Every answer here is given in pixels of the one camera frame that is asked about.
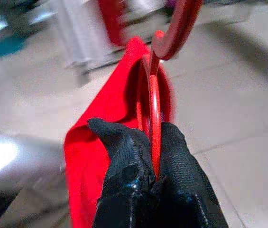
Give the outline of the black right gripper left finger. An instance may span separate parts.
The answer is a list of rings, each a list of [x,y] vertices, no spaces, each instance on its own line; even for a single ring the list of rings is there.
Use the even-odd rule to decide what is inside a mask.
[[[158,199],[150,142],[140,130],[100,118],[88,121],[111,160],[92,228],[151,228]]]

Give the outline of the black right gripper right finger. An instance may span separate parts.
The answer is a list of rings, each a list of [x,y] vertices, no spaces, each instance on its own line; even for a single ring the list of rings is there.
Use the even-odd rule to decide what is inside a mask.
[[[161,124],[159,205],[153,228],[228,228],[212,185],[177,126]]]

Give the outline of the plain red shirt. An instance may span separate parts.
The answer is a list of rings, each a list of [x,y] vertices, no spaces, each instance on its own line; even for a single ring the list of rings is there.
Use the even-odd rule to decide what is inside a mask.
[[[88,120],[99,117],[108,122],[137,128],[136,97],[141,91],[143,112],[149,114],[148,84],[138,87],[142,58],[150,53],[139,38],[132,38],[124,56],[94,100],[68,131],[64,142],[66,178],[73,228],[92,228],[97,200],[110,164],[99,138],[88,128]]]

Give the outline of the red hanger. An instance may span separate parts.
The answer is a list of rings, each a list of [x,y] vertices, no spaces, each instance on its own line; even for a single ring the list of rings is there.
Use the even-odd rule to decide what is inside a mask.
[[[143,78],[148,83],[149,100],[149,137],[151,142],[151,158],[156,179],[160,172],[161,149],[161,107],[158,85],[158,69],[160,60],[171,59],[186,42],[197,19],[203,0],[177,0],[174,13],[167,32],[157,30],[152,38],[151,52],[143,56],[138,74],[138,90],[136,113],[138,128],[143,129],[143,109],[141,86]]]

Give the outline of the teal floor mat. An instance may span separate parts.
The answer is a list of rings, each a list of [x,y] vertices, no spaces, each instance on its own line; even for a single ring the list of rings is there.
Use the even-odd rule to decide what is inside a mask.
[[[26,45],[27,37],[18,35],[2,35],[0,36],[0,57],[11,55],[21,51]]]

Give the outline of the red shirt with printed logo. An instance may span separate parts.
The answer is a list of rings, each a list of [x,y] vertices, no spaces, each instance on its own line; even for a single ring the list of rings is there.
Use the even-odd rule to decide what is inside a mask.
[[[127,46],[130,39],[126,28],[133,24],[129,18],[128,0],[97,0],[110,42],[118,47]]]

